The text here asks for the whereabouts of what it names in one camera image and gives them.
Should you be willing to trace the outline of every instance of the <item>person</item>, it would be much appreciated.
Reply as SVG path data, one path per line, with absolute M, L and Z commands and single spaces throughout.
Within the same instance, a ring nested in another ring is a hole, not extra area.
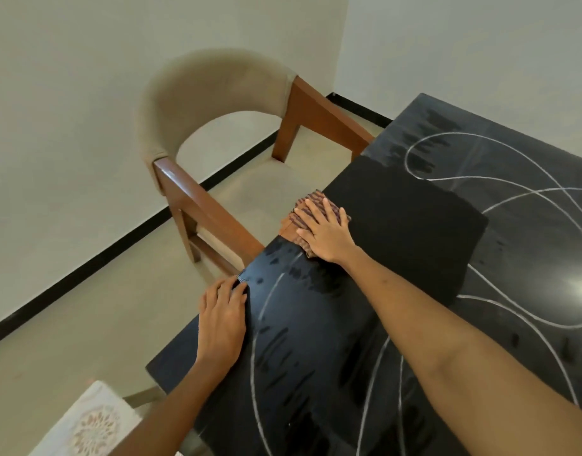
M 582 410 L 490 337 L 372 260 L 354 244 L 343 208 L 339 221 L 328 200 L 326 214 L 306 203 L 313 218 L 295 212 L 310 230 L 297 232 L 318 257 L 339 264 L 356 281 L 435 411 L 472 456 L 582 455 Z M 200 407 L 240 355 L 246 283 L 232 290 L 235 280 L 207 289 L 200 301 L 194 366 L 114 456 L 177 451 Z

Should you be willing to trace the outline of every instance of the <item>tiled floor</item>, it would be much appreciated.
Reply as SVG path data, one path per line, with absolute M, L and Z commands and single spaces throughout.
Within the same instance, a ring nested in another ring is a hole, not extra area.
M 286 164 L 271 152 L 211 190 L 264 244 L 295 199 L 325 187 L 350 161 L 347 150 L 304 128 Z M 207 260 L 189 261 L 168 221 L 1 341 L 0 455 L 27 455 L 93 379 L 120 396 L 151 387 L 146 363 L 196 315 L 219 275 Z

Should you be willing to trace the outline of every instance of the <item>folded rag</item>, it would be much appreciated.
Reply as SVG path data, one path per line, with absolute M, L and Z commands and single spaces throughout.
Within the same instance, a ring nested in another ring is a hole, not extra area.
M 295 202 L 295 208 L 299 208 L 300 210 L 302 210 L 303 212 L 305 212 L 306 214 L 308 214 L 309 216 L 314 218 L 314 214 L 312 214 L 312 212 L 310 211 L 310 208 L 308 208 L 308 205 L 305 204 L 305 201 L 308 198 L 310 200 L 312 200 L 314 205 L 316 205 L 318 207 L 318 209 L 320 210 L 320 212 L 322 214 L 326 215 L 325 206 L 323 205 L 323 200 L 325 199 L 325 194 L 323 192 L 321 192 L 320 190 L 315 190 L 311 194 L 297 200 Z M 337 220 L 339 222 L 340 221 L 340 209 L 336 205 L 334 205 L 334 203 L 331 200 L 329 200 L 329 204 L 331 205 L 331 209 L 333 210 L 333 213 L 335 214 L 335 216 L 337 217 Z M 304 240 L 302 237 L 300 237 L 299 235 L 297 235 L 297 229 L 310 230 L 310 228 L 307 226 L 307 224 L 305 222 L 303 222 L 302 219 L 297 214 L 295 214 L 293 211 L 291 211 L 289 213 L 289 215 L 281 221 L 281 224 L 282 224 L 282 227 L 278 231 L 278 235 L 289 240 L 291 243 L 295 243 L 296 245 L 301 246 L 303 248 L 303 250 L 305 251 L 305 255 L 307 257 L 309 257 L 309 258 L 316 257 L 316 254 L 312 251 L 308 242 L 306 240 Z

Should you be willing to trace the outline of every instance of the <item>baseboard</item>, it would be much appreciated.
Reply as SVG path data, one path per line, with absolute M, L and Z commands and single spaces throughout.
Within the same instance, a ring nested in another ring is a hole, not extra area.
M 329 99 L 337 106 L 342 107 L 343 109 L 346 109 L 347 111 L 352 112 L 353 114 L 356 114 L 365 120 L 377 124 L 382 128 L 386 128 L 386 126 L 392 122 L 390 118 L 369 110 L 367 107 L 356 104 L 355 102 L 352 102 L 351 100 L 346 99 L 339 94 L 331 93 L 327 96 L 327 99 Z M 274 143 L 277 135 L 278 131 L 273 132 L 264 140 L 250 148 L 248 151 L 244 152 L 241 156 L 228 163 L 223 168 L 219 169 L 218 172 L 208 177 L 205 181 L 201 182 L 200 185 L 205 190 L 210 190 L 218 183 L 226 179 L 226 177 L 236 172 L 249 161 L 253 160 L 257 155 L 264 152 L 265 149 Z M 97 254 L 94 258 L 90 259 L 88 262 L 82 264 L 82 266 L 75 269 L 69 275 L 65 276 L 62 280 L 52 285 L 43 293 L 30 300 L 27 304 L 16 310 L 12 315 L 6 317 L 0 322 L 0 340 L 8 336 L 8 334 L 12 333 L 15 329 L 20 328 L 25 322 L 29 321 L 31 318 L 42 312 L 46 307 L 50 306 L 50 304 L 59 299 L 61 296 L 74 289 L 89 276 L 95 274 L 98 270 L 117 258 L 132 245 L 145 238 L 151 232 L 156 230 L 160 225 L 168 221 L 170 217 L 170 210 L 168 208 L 165 208 L 156 213 L 147 221 L 143 222 L 143 224 L 141 224 L 139 227 L 124 235 L 124 237 L 120 238 L 113 245 L 109 246 L 107 249 Z
M 327 99 L 342 109 L 346 109 L 347 111 L 352 112 L 353 114 L 358 115 L 368 122 L 374 123 L 382 128 L 386 128 L 386 126 L 392 123 L 390 118 L 385 117 L 382 114 L 378 114 L 377 112 L 374 112 L 367 107 L 363 107 L 361 104 L 357 104 L 356 102 L 346 99 L 339 94 L 331 93 L 329 96 L 327 96 Z

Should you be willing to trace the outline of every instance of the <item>chair backrest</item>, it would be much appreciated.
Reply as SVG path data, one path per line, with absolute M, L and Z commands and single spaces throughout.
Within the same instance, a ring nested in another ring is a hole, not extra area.
M 216 48 L 189 53 L 166 65 L 148 84 L 136 134 L 158 190 L 153 162 L 176 160 L 181 144 L 222 115 L 256 111 L 284 117 L 296 74 L 255 52 Z

